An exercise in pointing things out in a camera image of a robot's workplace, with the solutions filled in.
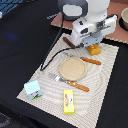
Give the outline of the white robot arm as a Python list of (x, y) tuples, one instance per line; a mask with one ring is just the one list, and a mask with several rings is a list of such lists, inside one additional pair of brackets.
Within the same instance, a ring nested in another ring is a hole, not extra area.
[(110, 0), (58, 0), (58, 8), (66, 20), (72, 21), (71, 40), (84, 47), (99, 43), (113, 33), (118, 16), (107, 15)]

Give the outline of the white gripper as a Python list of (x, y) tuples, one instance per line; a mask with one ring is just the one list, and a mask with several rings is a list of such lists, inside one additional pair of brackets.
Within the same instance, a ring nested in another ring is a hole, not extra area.
[(84, 17), (77, 19), (73, 22), (72, 43), (75, 46), (88, 47), (101, 42), (105, 35), (115, 31), (117, 18), (116, 14), (111, 14), (100, 22), (88, 22)]

